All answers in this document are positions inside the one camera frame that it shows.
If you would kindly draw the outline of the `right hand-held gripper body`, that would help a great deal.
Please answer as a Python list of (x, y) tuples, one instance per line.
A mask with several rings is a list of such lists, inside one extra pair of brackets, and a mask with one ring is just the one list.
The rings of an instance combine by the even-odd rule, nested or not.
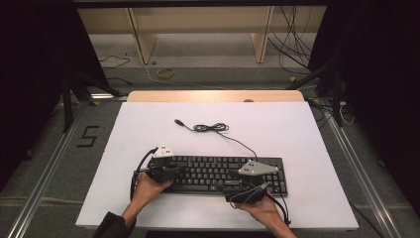
[(271, 185), (264, 176), (271, 176), (279, 172), (278, 167), (273, 167), (260, 162), (249, 160), (241, 168), (236, 169), (241, 175), (239, 186), (234, 187), (226, 184), (231, 190), (224, 193), (227, 202), (254, 204), (261, 201), (267, 194), (267, 188)]

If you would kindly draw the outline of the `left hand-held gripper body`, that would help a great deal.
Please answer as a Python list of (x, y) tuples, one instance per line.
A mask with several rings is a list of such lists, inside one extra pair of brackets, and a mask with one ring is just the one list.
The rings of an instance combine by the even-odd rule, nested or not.
[(148, 163), (147, 175), (156, 182), (164, 182), (167, 175), (176, 175), (169, 171), (173, 157), (174, 152), (166, 144), (158, 147)]

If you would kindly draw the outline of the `black computer keyboard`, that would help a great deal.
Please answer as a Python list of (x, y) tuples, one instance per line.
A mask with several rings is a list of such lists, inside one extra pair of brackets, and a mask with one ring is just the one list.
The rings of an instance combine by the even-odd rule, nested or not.
[(249, 157), (216, 157), (216, 156), (174, 156), (172, 165), (187, 166), (184, 173), (173, 181), (166, 192), (171, 193), (198, 193), (198, 194), (224, 194), (216, 190), (216, 185), (231, 184), (239, 186), (237, 178), (231, 178), (228, 170), (241, 168), (249, 160), (278, 167), (279, 172), (264, 176), (271, 182), (267, 188), (272, 194), (288, 196), (285, 171), (282, 158), (249, 158)]

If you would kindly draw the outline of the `person's left hand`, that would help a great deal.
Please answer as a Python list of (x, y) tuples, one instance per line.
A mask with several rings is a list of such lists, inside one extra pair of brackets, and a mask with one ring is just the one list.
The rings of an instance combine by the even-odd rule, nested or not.
[(172, 180), (156, 182), (146, 173), (140, 173), (131, 203), (136, 212), (140, 212), (150, 202), (157, 198), (166, 188), (172, 185)]

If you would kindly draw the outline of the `person's right hand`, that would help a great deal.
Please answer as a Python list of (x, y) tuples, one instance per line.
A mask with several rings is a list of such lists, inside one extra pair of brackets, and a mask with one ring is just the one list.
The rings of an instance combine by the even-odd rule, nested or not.
[(248, 212), (253, 219), (266, 228), (272, 228), (282, 222), (275, 203), (266, 196), (255, 204), (235, 203), (234, 206)]

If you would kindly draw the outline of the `person's dark long-sleeved top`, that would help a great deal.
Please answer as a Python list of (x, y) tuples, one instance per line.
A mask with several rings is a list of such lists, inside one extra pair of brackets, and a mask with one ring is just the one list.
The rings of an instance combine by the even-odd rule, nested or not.
[(92, 238), (129, 238), (135, 225), (136, 220), (130, 226), (127, 226), (122, 216), (108, 211)]

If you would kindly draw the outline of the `yellow tape roll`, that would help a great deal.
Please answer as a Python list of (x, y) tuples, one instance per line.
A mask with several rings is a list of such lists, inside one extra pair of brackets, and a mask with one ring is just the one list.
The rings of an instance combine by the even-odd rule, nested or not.
[(174, 76), (174, 71), (171, 68), (167, 68), (167, 67), (160, 68), (157, 71), (157, 76), (162, 79), (168, 79)]

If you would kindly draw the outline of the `black metal stand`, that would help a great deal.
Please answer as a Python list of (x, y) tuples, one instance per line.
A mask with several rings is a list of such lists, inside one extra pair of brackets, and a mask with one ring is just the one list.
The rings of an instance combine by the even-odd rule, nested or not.
[(327, 80), (330, 80), (330, 89), (332, 90), (333, 96), (333, 118), (336, 123), (342, 127), (343, 122), (340, 114), (341, 79), (338, 64), (339, 60), (337, 57), (330, 57), (322, 66), (305, 76), (303, 79), (292, 83), (290, 86), (286, 87), (286, 90), (296, 90), (316, 77), (319, 77), (323, 81), (318, 83), (318, 92), (327, 92)]
[(113, 89), (109, 85), (105, 76), (99, 79), (98, 77), (91, 76), (80, 70), (71, 70), (67, 72), (61, 80), (61, 98), (64, 110), (64, 133), (70, 129), (73, 122), (70, 93), (73, 93), (79, 101), (88, 101), (91, 98), (91, 94), (87, 89), (88, 85), (98, 87), (99, 89), (102, 89), (103, 91), (116, 97), (127, 96), (127, 93)]

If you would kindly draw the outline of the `light wooden shelf unit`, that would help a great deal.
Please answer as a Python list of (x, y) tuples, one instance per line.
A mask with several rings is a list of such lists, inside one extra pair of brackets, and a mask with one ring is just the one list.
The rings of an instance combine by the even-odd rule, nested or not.
[(248, 33), (264, 62), (270, 33), (316, 33), (324, 6), (79, 9), (89, 34), (130, 34), (140, 61), (150, 61), (158, 34)]

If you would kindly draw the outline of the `black overhead beam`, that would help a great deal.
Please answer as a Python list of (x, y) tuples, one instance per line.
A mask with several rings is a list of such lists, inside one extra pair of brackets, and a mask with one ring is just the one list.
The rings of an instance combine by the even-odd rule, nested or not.
[(338, 0), (70, 0), (78, 8), (328, 6)]

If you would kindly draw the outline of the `aluminium floor rail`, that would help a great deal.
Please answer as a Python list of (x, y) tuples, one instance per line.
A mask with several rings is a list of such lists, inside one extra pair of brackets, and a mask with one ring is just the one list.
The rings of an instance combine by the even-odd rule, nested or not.
[(87, 107), (86, 102), (71, 102), (72, 122), (64, 130), (64, 109), (57, 107), (49, 117), (48, 125), (18, 166), (6, 187), (0, 192), (0, 211), (10, 208), (1, 218), (11, 221), (0, 232), (0, 238), (23, 238), (33, 216), (45, 195), (56, 169), (74, 134), (78, 120)]
[(345, 158), (348, 161), (350, 168), (352, 169), (356, 180), (361, 187), (367, 203), (378, 222), (383, 237), (401, 238), (401, 233), (396, 223), (394, 222), (390, 211), (374, 187), (374, 184), (368, 176), (367, 171), (364, 169), (363, 164), (355, 152), (353, 145), (348, 139), (344, 129), (337, 124), (331, 112), (325, 111), (324, 115), (326, 117), (326, 122), (331, 127), (336, 140), (344, 152)]

